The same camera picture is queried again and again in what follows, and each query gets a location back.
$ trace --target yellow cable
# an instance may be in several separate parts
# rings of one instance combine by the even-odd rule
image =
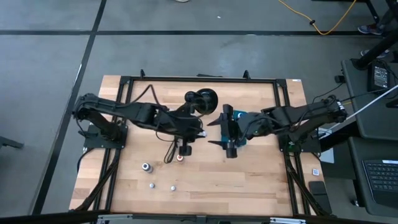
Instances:
[[[303,17],[306,17],[309,21],[313,21],[311,18],[309,18],[307,15],[302,14],[301,12],[297,12],[296,10],[292,9],[290,6],[288,6],[286,3],[282,2],[281,0],[279,0],[280,3],[282,3],[283,5],[285,5],[288,9],[290,9],[291,11],[293,11],[294,13],[301,15]],[[348,12],[351,10],[351,8],[354,6],[354,4],[356,3],[356,0],[353,1],[353,3],[349,6],[348,10],[346,11],[346,13],[344,13],[343,17],[341,17],[341,19],[336,23],[336,25],[331,28],[331,30],[329,30],[326,33],[322,33],[319,31],[317,25],[315,25],[315,23],[313,23],[312,25],[314,26],[314,28],[318,31],[318,33],[320,35],[328,35],[330,34],[334,29],[336,29],[336,27],[340,24],[340,22],[342,22],[342,20],[347,16]]]

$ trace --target shoe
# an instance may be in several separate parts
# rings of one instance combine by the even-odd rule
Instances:
[[[383,30],[379,29],[377,25],[371,24],[367,26],[360,26],[358,27],[358,31],[363,34],[374,34],[374,35],[381,35],[383,34]]]
[[[361,51],[361,56],[366,55],[366,53],[368,53],[369,50],[362,50]],[[379,56],[377,56],[377,58],[384,58],[385,56],[387,56],[387,54],[389,53],[389,50],[385,50],[383,53],[381,53]]]

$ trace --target keyboard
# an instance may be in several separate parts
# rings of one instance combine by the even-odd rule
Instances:
[[[363,161],[373,200],[381,205],[398,208],[398,161]]]

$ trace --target blue object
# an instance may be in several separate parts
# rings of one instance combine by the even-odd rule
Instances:
[[[234,110],[233,118],[234,118],[234,120],[237,120],[237,119],[239,119],[238,117],[241,117],[242,115],[245,115],[245,114],[247,114],[247,112]],[[228,138],[226,136],[221,136],[221,142],[228,142]],[[237,142],[236,147],[241,147],[244,145],[246,145],[246,138],[244,138],[240,142]]]

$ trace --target wooden tabletop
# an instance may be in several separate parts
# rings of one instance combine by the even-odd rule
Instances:
[[[120,76],[104,76],[99,96],[115,100],[119,80]],[[170,143],[158,140],[154,131],[138,128],[128,121],[128,138],[121,153],[112,212],[292,215],[284,158],[275,135],[248,141],[247,145],[238,149],[238,158],[235,159],[227,159],[221,147],[207,142],[221,139],[220,127],[208,127],[206,124],[220,115],[223,104],[228,103],[236,110],[247,112],[260,112],[261,109],[275,106],[271,84],[134,81],[132,100],[149,84],[154,86],[160,103],[171,109],[177,109],[184,103],[186,92],[201,88],[211,88],[217,92],[218,107],[214,113],[202,117],[207,137],[190,144],[191,156],[185,157],[183,162],[174,159],[171,164],[163,163]],[[292,106],[306,104],[300,80],[287,80],[287,86]],[[154,102],[154,98],[148,92],[139,101]],[[166,134],[159,136],[172,139]],[[100,176],[103,156],[104,149],[95,149],[82,160],[70,208],[79,206],[93,190]],[[309,153],[303,153],[300,157],[307,187],[309,181],[323,181],[319,161]],[[153,166],[153,173],[142,170],[144,162]],[[320,175],[312,175],[312,169],[318,169]],[[149,187],[150,183],[155,184],[154,189]],[[176,187],[174,192],[170,190],[172,185]],[[104,208],[107,191],[106,185],[100,208]],[[302,213],[297,186],[296,195]]]

